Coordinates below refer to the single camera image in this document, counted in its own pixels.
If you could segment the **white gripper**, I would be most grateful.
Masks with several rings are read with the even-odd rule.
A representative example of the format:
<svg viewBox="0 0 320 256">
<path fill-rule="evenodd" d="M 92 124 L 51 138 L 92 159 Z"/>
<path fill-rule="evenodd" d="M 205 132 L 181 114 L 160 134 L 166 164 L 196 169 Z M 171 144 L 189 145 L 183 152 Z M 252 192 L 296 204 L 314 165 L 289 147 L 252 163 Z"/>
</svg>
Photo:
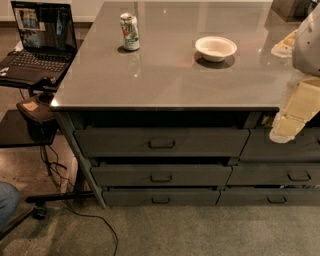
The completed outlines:
<svg viewBox="0 0 320 256">
<path fill-rule="evenodd" d="M 308 76 L 289 82 L 280 103 L 280 112 L 276 114 L 272 123 L 272 129 L 269 133 L 270 140 L 279 144 L 294 140 L 304 128 L 304 123 L 310 121 L 319 111 L 319 78 Z"/>
</svg>

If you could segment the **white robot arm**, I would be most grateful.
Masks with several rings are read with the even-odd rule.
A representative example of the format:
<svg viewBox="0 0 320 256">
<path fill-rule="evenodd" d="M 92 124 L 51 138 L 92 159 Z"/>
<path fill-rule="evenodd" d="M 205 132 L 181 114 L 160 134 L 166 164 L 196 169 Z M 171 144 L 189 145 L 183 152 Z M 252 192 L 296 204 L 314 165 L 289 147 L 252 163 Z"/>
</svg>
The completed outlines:
<svg viewBox="0 0 320 256">
<path fill-rule="evenodd" d="M 293 140 L 320 112 L 320 5 L 280 42 L 284 43 L 291 45 L 292 65 L 305 78 L 287 84 L 269 133 L 275 143 Z"/>
</svg>

